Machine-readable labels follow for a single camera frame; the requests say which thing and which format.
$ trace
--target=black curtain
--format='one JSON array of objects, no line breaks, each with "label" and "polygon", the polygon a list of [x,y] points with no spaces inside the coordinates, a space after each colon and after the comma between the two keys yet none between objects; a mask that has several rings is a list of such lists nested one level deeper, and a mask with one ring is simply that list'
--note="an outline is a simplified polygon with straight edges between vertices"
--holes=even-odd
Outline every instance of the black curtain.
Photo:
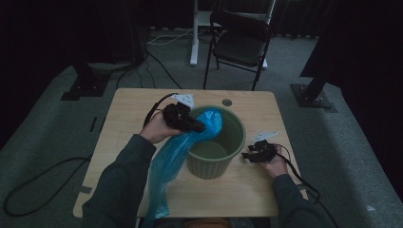
[{"label": "black curtain", "polygon": [[402,22],[401,1],[338,1],[300,75],[340,87],[401,199]]},{"label": "black curtain", "polygon": [[83,61],[112,61],[94,3],[1,1],[0,148],[53,77],[71,65],[66,52],[71,38],[75,39]]},{"label": "black curtain", "polygon": [[153,0],[151,26],[156,29],[190,29],[193,28],[193,12],[193,0]]}]

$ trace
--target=small black object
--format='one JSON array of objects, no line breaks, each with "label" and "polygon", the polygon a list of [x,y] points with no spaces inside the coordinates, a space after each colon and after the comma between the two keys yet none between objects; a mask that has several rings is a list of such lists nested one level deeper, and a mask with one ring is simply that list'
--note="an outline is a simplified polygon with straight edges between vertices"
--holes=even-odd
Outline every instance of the small black object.
[{"label": "small black object", "polygon": [[163,119],[166,125],[181,130],[203,132],[205,129],[204,123],[195,120],[189,115],[190,107],[182,104],[169,104],[163,109]]},{"label": "small black object", "polygon": [[255,142],[254,145],[248,145],[248,148],[256,153],[242,153],[242,156],[253,163],[270,162],[277,154],[276,147],[267,141]]}]

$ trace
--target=chair leg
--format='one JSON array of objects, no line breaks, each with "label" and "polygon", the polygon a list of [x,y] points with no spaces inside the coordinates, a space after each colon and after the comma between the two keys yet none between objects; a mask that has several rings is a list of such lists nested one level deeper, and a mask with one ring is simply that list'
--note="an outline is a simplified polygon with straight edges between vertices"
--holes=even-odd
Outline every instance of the chair leg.
[{"label": "chair leg", "polygon": [[217,57],[216,57],[216,65],[217,65],[217,69],[220,69],[219,58],[217,58]]},{"label": "chair leg", "polygon": [[205,89],[205,85],[207,84],[207,74],[208,74],[208,68],[210,67],[211,50],[213,48],[212,43],[213,43],[213,41],[210,42],[210,47],[208,48],[207,65],[205,66],[204,82],[202,85],[203,89]]},{"label": "chair leg", "polygon": [[262,70],[262,66],[263,66],[263,60],[261,60],[260,63],[259,63],[258,71],[257,71],[256,76],[255,76],[255,81],[253,82],[253,85],[252,85],[252,89],[251,89],[252,91],[255,91],[256,83],[258,82],[258,80],[260,78],[260,74],[261,74],[261,70]]}]

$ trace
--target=blue plastic bag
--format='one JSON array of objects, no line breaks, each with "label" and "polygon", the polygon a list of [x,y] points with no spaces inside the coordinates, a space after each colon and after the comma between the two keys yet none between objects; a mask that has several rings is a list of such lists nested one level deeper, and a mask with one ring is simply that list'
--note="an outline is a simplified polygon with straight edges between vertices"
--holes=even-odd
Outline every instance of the blue plastic bag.
[{"label": "blue plastic bag", "polygon": [[148,179],[148,211],[142,228],[151,228],[154,219],[169,215],[166,200],[166,185],[177,176],[194,143],[207,141],[218,136],[222,130],[222,114],[217,108],[206,109],[198,118],[205,124],[205,130],[171,137],[151,162]]}]

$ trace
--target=sticker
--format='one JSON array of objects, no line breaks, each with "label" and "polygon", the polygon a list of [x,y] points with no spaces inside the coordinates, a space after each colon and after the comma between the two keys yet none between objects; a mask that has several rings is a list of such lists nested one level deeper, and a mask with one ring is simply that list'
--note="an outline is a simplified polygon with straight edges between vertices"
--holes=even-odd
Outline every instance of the sticker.
[{"label": "sticker", "polygon": [[174,95],[172,95],[172,98],[190,108],[195,107],[195,101],[193,100],[193,94],[174,94]]},{"label": "sticker", "polygon": [[367,211],[375,211],[375,209],[372,206],[367,206]]},{"label": "sticker", "polygon": [[252,139],[252,142],[260,142],[260,141],[264,141],[267,140],[273,136],[278,135],[277,131],[274,132],[259,132],[257,137],[255,139]]},{"label": "sticker", "polygon": [[83,185],[80,187],[80,192],[82,192],[82,193],[90,194],[91,191],[92,191],[92,188],[90,188],[90,187],[86,187]]}]

